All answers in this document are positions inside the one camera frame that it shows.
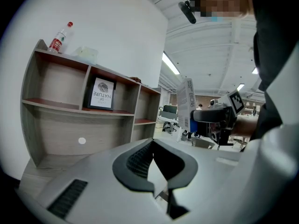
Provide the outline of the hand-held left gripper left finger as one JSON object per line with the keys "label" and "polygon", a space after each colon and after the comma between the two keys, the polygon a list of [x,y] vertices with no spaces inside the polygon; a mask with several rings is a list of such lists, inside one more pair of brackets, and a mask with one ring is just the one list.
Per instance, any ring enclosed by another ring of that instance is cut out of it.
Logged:
{"label": "hand-held left gripper left finger", "polygon": [[153,161],[153,139],[120,154],[112,164],[115,178],[126,188],[136,192],[154,192],[154,184],[148,181]]}

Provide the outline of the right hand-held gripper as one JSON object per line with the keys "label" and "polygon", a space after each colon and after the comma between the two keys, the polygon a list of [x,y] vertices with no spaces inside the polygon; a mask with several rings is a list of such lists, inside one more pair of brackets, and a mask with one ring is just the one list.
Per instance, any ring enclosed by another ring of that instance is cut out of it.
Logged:
{"label": "right hand-held gripper", "polygon": [[197,122],[197,133],[210,138],[219,146],[227,146],[237,116],[244,109],[238,90],[210,101],[206,110],[191,112],[191,119]]}

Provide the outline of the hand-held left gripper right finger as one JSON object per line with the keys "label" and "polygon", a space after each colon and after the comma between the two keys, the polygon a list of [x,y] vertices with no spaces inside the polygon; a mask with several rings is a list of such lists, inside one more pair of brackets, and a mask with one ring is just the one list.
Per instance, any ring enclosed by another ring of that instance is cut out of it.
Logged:
{"label": "hand-held left gripper right finger", "polygon": [[173,191],[189,185],[198,171],[198,163],[192,156],[160,140],[153,140],[152,151],[153,159],[167,181],[167,214],[176,219],[189,210],[177,204]]}

